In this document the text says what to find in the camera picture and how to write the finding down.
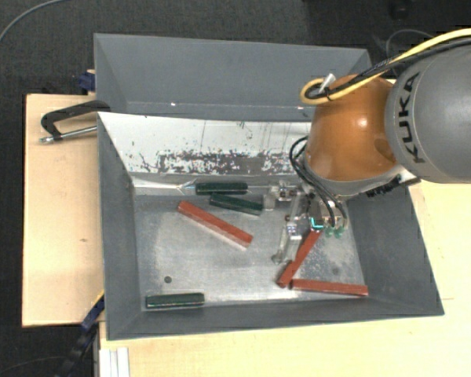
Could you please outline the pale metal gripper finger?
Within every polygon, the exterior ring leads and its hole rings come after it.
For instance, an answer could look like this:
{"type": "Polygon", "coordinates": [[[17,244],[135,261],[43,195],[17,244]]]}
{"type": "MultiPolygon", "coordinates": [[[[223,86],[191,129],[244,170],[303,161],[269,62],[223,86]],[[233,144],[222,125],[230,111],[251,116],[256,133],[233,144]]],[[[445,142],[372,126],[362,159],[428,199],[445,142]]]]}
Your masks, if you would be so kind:
{"type": "Polygon", "coordinates": [[[302,242],[302,236],[296,226],[285,226],[279,239],[276,253],[272,256],[272,262],[276,265],[293,261],[302,242]]]}
{"type": "Polygon", "coordinates": [[[290,202],[297,195],[298,187],[296,185],[287,185],[280,183],[270,185],[268,191],[263,195],[263,208],[273,210],[278,202],[290,202]]]}

